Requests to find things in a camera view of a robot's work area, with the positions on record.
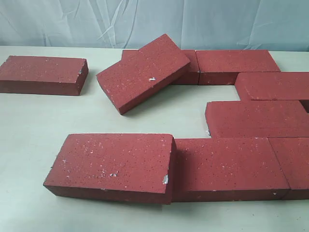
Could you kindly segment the third row red brick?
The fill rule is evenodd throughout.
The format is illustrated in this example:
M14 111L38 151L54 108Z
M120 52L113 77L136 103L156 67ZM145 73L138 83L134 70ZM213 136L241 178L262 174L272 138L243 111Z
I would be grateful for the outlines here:
M308 137L309 115L299 101L211 101L205 118L213 138Z

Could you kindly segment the second row right brick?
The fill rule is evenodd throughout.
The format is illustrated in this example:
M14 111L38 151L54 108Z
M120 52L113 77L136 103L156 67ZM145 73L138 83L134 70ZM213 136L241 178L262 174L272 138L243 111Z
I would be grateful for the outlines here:
M235 88L242 101L297 100L309 110L308 72L241 72Z

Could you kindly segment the white fabric backdrop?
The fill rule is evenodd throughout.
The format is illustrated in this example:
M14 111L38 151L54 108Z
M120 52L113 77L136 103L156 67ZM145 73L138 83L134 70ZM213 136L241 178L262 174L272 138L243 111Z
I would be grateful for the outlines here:
M306 0L3 0L1 45L308 51Z

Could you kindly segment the back row right brick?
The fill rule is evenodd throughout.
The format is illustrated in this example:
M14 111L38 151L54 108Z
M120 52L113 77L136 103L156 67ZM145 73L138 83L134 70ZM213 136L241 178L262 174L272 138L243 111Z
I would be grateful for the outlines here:
M239 73L280 72L268 50L197 50L199 85L234 85Z

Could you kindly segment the back row left brick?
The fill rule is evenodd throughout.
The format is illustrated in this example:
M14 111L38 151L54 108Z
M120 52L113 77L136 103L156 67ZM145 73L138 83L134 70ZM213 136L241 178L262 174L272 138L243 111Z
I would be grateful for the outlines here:
M197 59L193 51L189 56L177 47L142 48L125 50L117 63L125 74L132 76L138 85L165 87L172 85L196 85Z

